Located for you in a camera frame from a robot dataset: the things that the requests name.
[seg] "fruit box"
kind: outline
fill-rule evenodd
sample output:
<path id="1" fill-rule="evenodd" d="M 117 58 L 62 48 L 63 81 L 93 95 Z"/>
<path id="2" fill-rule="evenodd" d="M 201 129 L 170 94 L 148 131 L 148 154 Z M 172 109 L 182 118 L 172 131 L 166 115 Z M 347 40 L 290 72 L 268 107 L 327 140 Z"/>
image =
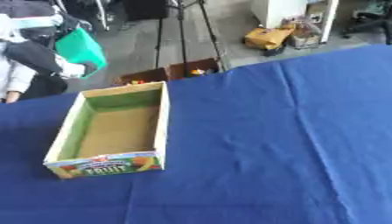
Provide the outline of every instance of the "fruit box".
<path id="1" fill-rule="evenodd" d="M 219 65 L 216 62 L 216 59 L 201 59 L 188 62 L 187 69 L 189 70 L 189 73 L 192 70 L 196 69 L 201 69 L 205 71 L 212 70 L 214 73 L 218 73 Z M 118 78 L 115 78 L 113 83 L 116 85 L 127 85 L 131 84 L 132 81 L 143 81 L 147 83 L 152 81 L 175 81 L 182 80 L 184 78 L 184 64 L 180 63 L 140 73 L 125 74 Z"/>
<path id="2" fill-rule="evenodd" d="M 79 93 L 44 165 L 62 179 L 163 170 L 165 82 Z"/>

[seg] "hand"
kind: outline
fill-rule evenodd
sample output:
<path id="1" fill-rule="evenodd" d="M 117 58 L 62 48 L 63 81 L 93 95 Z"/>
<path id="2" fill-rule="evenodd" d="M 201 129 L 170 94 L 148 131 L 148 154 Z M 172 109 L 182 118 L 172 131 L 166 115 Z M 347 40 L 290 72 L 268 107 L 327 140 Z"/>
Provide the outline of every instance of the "hand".
<path id="1" fill-rule="evenodd" d="M 6 103 L 13 103 L 17 102 L 19 100 L 21 93 L 18 91 L 8 91 L 7 96 L 5 97 L 5 102 Z"/>

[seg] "green bucket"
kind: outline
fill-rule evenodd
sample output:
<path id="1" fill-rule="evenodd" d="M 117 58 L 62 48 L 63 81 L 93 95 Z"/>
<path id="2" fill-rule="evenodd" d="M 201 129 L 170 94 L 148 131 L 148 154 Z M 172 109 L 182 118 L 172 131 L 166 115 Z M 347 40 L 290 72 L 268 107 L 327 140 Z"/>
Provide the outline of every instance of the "green bucket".
<path id="1" fill-rule="evenodd" d="M 101 46 L 80 27 L 58 40 L 56 42 L 56 51 L 70 63 L 89 61 L 96 66 L 97 69 L 95 71 L 81 79 L 90 77 L 108 64 Z"/>

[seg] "box label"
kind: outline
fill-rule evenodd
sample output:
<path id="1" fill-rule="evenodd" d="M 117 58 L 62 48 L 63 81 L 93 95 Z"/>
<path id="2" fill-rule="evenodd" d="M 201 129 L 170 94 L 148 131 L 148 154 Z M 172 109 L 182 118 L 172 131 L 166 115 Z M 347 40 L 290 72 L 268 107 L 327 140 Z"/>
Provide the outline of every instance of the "box label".
<path id="1" fill-rule="evenodd" d="M 69 178 L 76 178 L 161 170 L 162 168 L 156 157 L 131 157 L 117 160 L 106 160 L 105 157 L 100 157 L 84 164 L 63 165 L 60 169 L 69 174 Z"/>

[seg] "person's arm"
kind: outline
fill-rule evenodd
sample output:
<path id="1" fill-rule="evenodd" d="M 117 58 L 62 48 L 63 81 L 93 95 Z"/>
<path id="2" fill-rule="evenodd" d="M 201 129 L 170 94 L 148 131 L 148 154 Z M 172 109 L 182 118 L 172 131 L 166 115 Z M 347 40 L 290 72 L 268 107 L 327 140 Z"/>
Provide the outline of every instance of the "person's arm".
<path id="1" fill-rule="evenodd" d="M 5 102 L 16 102 L 30 86 L 35 73 L 28 66 L 12 62 L 12 72 L 10 74 Z"/>

